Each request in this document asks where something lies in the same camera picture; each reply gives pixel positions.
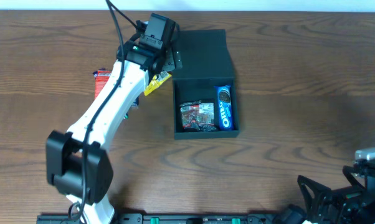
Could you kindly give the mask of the yellow snack packet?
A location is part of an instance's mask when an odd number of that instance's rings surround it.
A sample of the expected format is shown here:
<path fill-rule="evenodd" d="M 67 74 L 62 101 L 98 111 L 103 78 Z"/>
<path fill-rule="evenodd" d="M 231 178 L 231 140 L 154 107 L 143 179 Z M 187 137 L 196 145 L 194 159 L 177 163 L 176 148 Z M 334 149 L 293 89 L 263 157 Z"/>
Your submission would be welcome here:
<path fill-rule="evenodd" d="M 153 79 L 150 81 L 149 85 L 144 90 L 144 95 L 148 96 L 153 91 L 157 90 L 165 81 L 170 79 L 172 77 L 172 74 L 169 72 L 161 72 L 153 77 Z"/>

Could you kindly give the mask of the black box with lid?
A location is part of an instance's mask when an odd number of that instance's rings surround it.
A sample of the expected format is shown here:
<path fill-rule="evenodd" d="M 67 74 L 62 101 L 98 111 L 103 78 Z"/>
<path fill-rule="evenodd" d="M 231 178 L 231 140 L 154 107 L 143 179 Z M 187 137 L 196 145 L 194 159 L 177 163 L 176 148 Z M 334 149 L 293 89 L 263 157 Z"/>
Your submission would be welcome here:
<path fill-rule="evenodd" d="M 227 49 L 226 31 L 183 30 L 176 45 L 174 56 L 182 65 L 173 71 L 174 138 L 213 139 L 235 138 L 240 133 L 239 110 L 235 92 L 235 70 Z M 218 86 L 230 86 L 230 103 L 233 129 L 214 132 L 183 130 L 180 105 L 191 101 L 211 101 L 214 104 L 214 124 L 219 127 Z"/>

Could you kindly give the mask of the black snack packet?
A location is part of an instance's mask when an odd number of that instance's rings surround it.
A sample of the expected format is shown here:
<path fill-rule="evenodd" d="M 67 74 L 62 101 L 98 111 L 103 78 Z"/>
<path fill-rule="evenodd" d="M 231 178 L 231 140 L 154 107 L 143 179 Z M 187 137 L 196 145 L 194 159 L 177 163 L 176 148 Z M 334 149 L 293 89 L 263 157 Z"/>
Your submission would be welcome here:
<path fill-rule="evenodd" d="M 190 101 L 179 106 L 185 132 L 215 132 L 214 103 L 207 100 Z"/>

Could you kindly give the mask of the blue Oreo packet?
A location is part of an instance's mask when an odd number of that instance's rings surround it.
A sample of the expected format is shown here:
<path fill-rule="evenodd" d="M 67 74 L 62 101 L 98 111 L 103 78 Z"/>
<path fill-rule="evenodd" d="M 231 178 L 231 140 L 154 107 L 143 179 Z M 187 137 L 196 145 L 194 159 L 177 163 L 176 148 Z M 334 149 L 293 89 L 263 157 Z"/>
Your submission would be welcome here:
<path fill-rule="evenodd" d="M 214 89 L 217 96 L 219 129 L 222 131 L 231 131 L 234 128 L 234 123 L 230 85 L 214 86 Z"/>

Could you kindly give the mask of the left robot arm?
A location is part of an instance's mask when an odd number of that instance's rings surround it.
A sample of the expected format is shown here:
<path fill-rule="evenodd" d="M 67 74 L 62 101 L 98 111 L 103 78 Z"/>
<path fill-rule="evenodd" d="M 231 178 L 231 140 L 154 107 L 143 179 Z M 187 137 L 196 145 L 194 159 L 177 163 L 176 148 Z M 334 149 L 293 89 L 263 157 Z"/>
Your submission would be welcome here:
<path fill-rule="evenodd" d="M 181 68 L 178 35 L 135 34 L 119 47 L 102 91 L 66 133 L 52 131 L 45 144 L 47 181 L 71 206 L 58 223 L 111 223 L 108 199 L 113 169 L 108 151 L 134 101 L 154 75 Z"/>

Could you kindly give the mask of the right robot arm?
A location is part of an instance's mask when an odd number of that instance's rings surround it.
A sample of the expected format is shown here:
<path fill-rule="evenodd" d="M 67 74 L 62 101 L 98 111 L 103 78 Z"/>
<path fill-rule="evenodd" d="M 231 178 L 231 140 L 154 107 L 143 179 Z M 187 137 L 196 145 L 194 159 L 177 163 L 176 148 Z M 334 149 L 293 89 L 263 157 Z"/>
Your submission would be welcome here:
<path fill-rule="evenodd" d="M 375 165 L 344 166 L 343 174 L 350 186 L 335 190 L 305 176 L 298 176 L 306 209 L 289 205 L 272 222 L 375 223 Z"/>

